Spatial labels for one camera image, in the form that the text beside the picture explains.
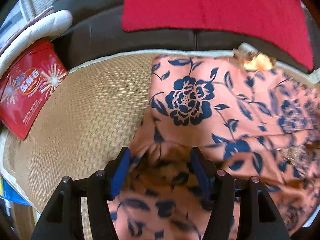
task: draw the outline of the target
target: pink floral cloth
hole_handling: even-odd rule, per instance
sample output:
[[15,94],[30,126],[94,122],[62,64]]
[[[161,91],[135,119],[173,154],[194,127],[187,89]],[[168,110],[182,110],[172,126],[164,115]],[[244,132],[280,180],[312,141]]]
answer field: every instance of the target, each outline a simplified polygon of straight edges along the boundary
[[[194,239],[204,235],[214,202],[202,196],[190,163],[198,146],[234,178],[259,176],[290,234],[319,204],[316,89],[281,70],[248,72],[233,58],[153,61],[150,107],[130,144],[132,171],[109,202],[120,240]],[[276,148],[302,145],[297,165]],[[236,239],[235,200],[229,239]]]

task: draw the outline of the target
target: starburst graphic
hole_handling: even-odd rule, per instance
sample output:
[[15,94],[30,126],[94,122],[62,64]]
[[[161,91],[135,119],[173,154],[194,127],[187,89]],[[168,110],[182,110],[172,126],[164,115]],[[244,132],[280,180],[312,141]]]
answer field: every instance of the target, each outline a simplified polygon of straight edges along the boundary
[[9,77],[9,81],[5,87],[0,103],[3,103],[4,101],[6,101],[7,105],[16,103],[19,90],[19,83],[17,81],[18,78],[12,80],[11,76]]
[[43,88],[40,90],[40,93],[43,94],[47,91],[47,94],[45,97],[47,98],[48,94],[49,96],[53,93],[53,91],[56,90],[58,85],[61,83],[61,81],[64,79],[64,77],[67,75],[67,72],[60,71],[58,69],[57,71],[57,64],[54,63],[53,66],[51,66],[51,69],[48,70],[48,73],[41,71],[41,76],[44,79],[43,82]]

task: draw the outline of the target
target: red cloth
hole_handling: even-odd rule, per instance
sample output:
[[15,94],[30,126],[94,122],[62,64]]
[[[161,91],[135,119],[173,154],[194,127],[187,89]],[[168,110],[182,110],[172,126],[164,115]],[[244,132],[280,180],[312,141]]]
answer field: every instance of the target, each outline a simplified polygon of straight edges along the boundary
[[223,30],[267,40],[313,68],[300,0],[124,0],[122,28]]

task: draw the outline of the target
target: red snack bag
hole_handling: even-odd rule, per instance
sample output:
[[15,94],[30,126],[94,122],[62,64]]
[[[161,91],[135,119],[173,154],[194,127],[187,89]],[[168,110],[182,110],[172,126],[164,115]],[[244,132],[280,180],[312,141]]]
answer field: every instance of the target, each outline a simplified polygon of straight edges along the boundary
[[2,122],[24,140],[49,96],[67,71],[47,39],[35,41],[0,79]]

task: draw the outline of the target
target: beige woven mat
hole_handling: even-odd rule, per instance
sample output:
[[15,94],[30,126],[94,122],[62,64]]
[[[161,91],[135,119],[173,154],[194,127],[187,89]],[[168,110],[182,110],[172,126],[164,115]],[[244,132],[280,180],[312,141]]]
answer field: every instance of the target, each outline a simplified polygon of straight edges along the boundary
[[[38,210],[62,176],[88,177],[129,144],[148,106],[154,56],[115,57],[76,70],[48,99],[25,141],[9,134],[4,168]],[[86,199],[81,202],[85,238],[92,239]]]

